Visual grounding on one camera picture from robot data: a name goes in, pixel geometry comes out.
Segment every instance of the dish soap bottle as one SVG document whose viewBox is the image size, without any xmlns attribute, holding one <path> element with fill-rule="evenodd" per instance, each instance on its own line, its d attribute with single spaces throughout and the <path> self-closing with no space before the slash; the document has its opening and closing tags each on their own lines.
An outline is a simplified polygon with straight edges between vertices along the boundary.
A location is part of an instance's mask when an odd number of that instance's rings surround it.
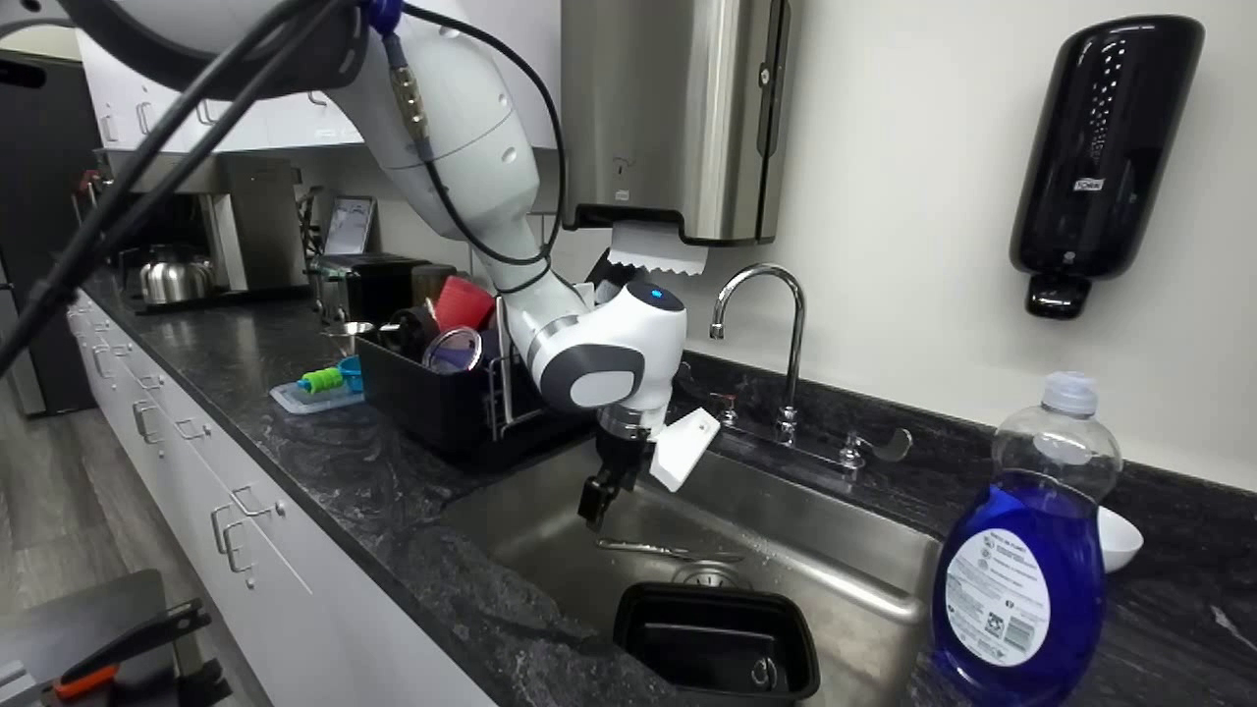
<svg viewBox="0 0 1257 707">
<path fill-rule="evenodd" d="M 975 704 L 1066 704 L 1104 623 L 1098 511 L 1119 446 L 1090 376 L 1049 376 L 1040 407 L 996 439 L 997 481 L 943 547 L 934 663 Z"/>
</svg>

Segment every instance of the black granite countertop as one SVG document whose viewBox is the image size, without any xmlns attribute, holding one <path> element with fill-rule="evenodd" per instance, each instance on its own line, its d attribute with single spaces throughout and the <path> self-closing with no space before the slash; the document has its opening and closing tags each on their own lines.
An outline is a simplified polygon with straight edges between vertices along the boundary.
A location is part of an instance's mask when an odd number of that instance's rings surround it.
<svg viewBox="0 0 1257 707">
<path fill-rule="evenodd" d="M 268 390 L 337 357 L 312 301 L 133 314 L 114 282 L 92 282 L 139 346 L 160 363 L 282 491 L 499 704 L 728 704 L 675 691 L 569 622 L 546 592 L 448 530 L 443 505 L 480 491 L 371 407 L 296 419 Z M 692 357 L 687 392 L 748 386 L 743 369 Z M 807 390 L 829 428 L 917 433 L 917 454 L 841 496 L 943 537 L 992 482 L 992 433 L 912 407 Z M 1108 623 L 1074 704 L 1254 704 L 1257 695 L 1257 500 L 1128 466 L 1108 503 L 1149 550 L 1113 579 Z M 920 657 L 900 704 L 964 704 Z"/>
</svg>

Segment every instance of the bottle cap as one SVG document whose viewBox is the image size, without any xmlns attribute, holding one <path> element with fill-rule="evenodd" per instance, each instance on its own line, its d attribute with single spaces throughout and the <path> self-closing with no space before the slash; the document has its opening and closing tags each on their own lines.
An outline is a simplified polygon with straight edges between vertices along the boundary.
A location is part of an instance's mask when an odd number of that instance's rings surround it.
<svg viewBox="0 0 1257 707">
<path fill-rule="evenodd" d="M 1045 407 L 1075 419 L 1091 419 L 1099 407 L 1098 381 L 1075 373 L 1052 373 L 1045 390 Z"/>
</svg>

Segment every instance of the backsplash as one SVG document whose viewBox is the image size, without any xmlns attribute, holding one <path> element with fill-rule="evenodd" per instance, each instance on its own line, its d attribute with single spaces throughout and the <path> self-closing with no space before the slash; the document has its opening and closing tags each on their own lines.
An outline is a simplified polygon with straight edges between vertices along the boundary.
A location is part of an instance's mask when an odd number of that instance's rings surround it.
<svg viewBox="0 0 1257 707">
<path fill-rule="evenodd" d="M 735 297 L 706 340 L 721 282 L 787 263 L 810 291 L 807 376 L 912 407 L 996 424 L 1036 401 L 1045 373 L 1099 381 L 1099 416 L 1138 464 L 1257 491 L 1257 3 L 859 3 L 800 0 L 774 249 L 717 251 L 706 278 L 671 282 L 692 351 L 780 369 L 787 291 Z M 1138 263 L 1098 282 L 1081 321 L 1022 309 L 1010 230 L 1058 47 L 1099 20 L 1200 14 L 1209 30 Z M 438 240 L 363 148 L 296 157 L 308 179 L 383 199 L 387 251 L 469 263 Z M 562 240 L 582 278 L 601 230 Z"/>
</svg>

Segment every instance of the stainless steel sink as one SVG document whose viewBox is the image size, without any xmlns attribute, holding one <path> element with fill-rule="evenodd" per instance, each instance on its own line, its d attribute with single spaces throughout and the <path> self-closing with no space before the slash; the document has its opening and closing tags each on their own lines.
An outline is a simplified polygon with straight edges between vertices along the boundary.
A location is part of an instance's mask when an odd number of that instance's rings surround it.
<svg viewBox="0 0 1257 707">
<path fill-rule="evenodd" d="M 787 592 L 816 644 L 815 704 L 905 695 L 938 563 L 931 534 L 728 454 L 706 454 L 680 500 L 642 482 L 592 534 L 579 518 L 592 470 L 592 443 L 569 446 L 456 503 L 448 522 L 605 635 L 632 580 Z"/>
</svg>

